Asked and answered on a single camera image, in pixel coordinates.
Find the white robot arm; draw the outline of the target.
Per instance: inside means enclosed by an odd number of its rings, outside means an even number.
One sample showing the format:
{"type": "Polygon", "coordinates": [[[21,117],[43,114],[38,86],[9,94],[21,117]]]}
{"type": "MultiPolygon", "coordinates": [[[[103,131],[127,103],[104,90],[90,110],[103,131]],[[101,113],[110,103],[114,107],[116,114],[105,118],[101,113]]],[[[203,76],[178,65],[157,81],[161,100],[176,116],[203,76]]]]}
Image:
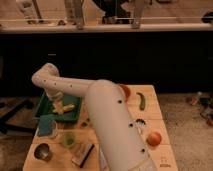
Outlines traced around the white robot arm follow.
{"type": "Polygon", "coordinates": [[[62,94],[83,97],[102,154],[110,171],[157,171],[128,110],[125,93],[109,80],[59,76],[57,67],[43,65],[31,78],[51,100],[62,94]]]}

